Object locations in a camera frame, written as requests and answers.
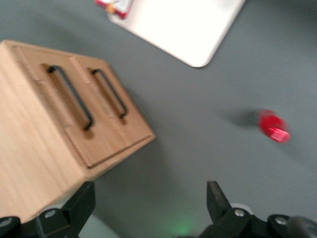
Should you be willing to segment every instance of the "screw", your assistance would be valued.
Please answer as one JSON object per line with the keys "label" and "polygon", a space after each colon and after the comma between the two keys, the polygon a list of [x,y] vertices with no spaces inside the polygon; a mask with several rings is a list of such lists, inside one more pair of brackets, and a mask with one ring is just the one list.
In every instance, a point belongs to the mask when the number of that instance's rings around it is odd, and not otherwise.
{"label": "screw", "polygon": [[47,213],[45,213],[44,217],[45,218],[52,217],[52,216],[54,216],[55,213],[56,213],[55,210],[48,211]]}
{"label": "screw", "polygon": [[275,221],[280,224],[285,226],[287,224],[287,220],[283,217],[275,217]]}
{"label": "screw", "polygon": [[12,222],[12,217],[9,217],[8,219],[0,223],[0,228],[9,225],[11,222]]}
{"label": "screw", "polygon": [[236,214],[237,217],[244,217],[245,213],[241,209],[234,210],[234,214]]}

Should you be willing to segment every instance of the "red bottle cap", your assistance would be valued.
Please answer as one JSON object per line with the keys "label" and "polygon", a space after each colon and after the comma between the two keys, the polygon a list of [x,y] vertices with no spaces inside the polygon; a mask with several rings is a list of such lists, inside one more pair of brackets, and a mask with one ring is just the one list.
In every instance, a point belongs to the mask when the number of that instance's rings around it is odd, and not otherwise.
{"label": "red bottle cap", "polygon": [[286,121],[270,110],[259,112],[259,128],[264,135],[279,143],[285,143],[291,138]]}

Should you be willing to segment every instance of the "drawer front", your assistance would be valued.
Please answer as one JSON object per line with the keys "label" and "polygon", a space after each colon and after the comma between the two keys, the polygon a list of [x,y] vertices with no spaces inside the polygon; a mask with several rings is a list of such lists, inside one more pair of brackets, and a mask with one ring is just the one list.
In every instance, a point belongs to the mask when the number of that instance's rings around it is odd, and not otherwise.
{"label": "drawer front", "polygon": [[131,145],[71,61],[71,55],[16,47],[35,90],[87,168]]}
{"label": "drawer front", "polygon": [[151,128],[106,62],[81,56],[75,56],[71,61],[86,77],[86,83],[98,95],[99,104],[115,121],[130,146],[154,137]]}

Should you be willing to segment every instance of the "red object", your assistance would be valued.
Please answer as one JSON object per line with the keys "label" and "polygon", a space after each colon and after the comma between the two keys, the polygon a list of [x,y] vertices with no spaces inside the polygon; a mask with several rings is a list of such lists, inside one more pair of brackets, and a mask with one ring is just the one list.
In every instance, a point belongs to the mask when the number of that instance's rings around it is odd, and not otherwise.
{"label": "red object", "polygon": [[285,143],[291,138],[291,135],[287,131],[288,126],[286,121],[273,111],[260,111],[258,125],[264,135],[279,143]]}
{"label": "red object", "polygon": [[[128,12],[131,8],[131,4],[132,4],[133,0],[126,0],[126,2],[128,3],[126,8],[123,10],[120,9],[115,9],[114,14],[118,15],[121,19],[125,19],[128,15]],[[95,0],[95,4],[102,7],[102,8],[106,8],[108,6],[109,3],[106,3],[106,0]]]}

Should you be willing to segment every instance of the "wood grain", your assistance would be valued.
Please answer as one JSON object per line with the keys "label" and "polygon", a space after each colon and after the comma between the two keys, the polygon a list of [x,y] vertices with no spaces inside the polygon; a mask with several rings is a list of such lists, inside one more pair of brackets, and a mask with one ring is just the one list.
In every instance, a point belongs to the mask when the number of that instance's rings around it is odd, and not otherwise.
{"label": "wood grain", "polygon": [[[0,55],[0,217],[30,220],[155,138],[104,61],[14,41],[3,41]],[[65,70],[89,108],[89,130],[70,107],[72,95],[47,73],[52,64]],[[88,67],[105,71],[128,107],[124,119]]]}

